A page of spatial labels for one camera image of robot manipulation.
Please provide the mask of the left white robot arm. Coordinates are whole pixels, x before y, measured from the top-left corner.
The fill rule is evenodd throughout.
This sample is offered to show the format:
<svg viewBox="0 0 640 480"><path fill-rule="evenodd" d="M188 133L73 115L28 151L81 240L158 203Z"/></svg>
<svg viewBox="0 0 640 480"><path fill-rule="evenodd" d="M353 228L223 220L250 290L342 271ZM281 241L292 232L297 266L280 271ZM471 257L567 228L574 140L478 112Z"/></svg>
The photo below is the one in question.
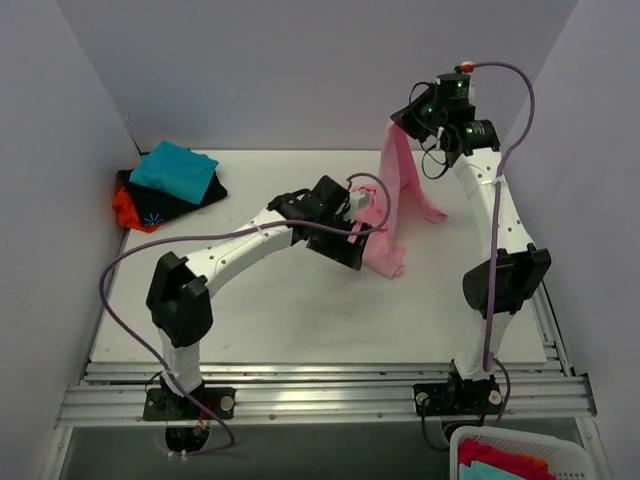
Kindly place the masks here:
<svg viewBox="0 0 640 480"><path fill-rule="evenodd" d="M157 262L146 299L159 331L165 367L166 408L179 419L194 417L202 405L200 342L213 326L212 298L236 276L298 242L353 270L362 266L368 238L351 236L355 218L370 202L328 176L313 189L276 196L233 238Z"/></svg>

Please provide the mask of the pink t-shirt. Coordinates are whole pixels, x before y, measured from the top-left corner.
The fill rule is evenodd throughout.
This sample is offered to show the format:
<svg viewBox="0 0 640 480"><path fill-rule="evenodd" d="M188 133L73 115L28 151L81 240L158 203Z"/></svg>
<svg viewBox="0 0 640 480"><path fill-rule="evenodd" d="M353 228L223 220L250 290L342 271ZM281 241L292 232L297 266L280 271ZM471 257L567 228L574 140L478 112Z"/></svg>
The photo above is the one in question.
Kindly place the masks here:
<svg viewBox="0 0 640 480"><path fill-rule="evenodd" d="M355 190L369 196L368 206L356 216L357 224L376 226L385 223L369 235L362 262L375 273L394 279L404 270L405 249L396 241L402 215L401 195L408 193L413 197L426 221L440 224L447 219L447 214L424 195L408 136L394 122L387 123L377 179L372 184L357 186Z"/></svg>

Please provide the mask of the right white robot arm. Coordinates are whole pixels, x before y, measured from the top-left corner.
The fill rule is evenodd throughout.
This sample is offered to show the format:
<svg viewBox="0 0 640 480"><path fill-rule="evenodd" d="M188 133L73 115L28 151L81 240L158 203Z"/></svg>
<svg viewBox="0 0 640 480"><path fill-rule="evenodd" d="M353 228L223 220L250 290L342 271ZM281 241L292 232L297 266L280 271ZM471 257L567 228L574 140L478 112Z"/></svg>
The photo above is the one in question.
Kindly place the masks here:
<svg viewBox="0 0 640 480"><path fill-rule="evenodd" d="M453 172L480 232L482 261L462 279L464 298L479 315L466 347L453 359L444 400L455 412L480 400L509 324L538 289L551 265L524 227L504 173L506 154L493 123L476 116L471 64L439 75L391 119L410 138L434 138L444 172Z"/></svg>

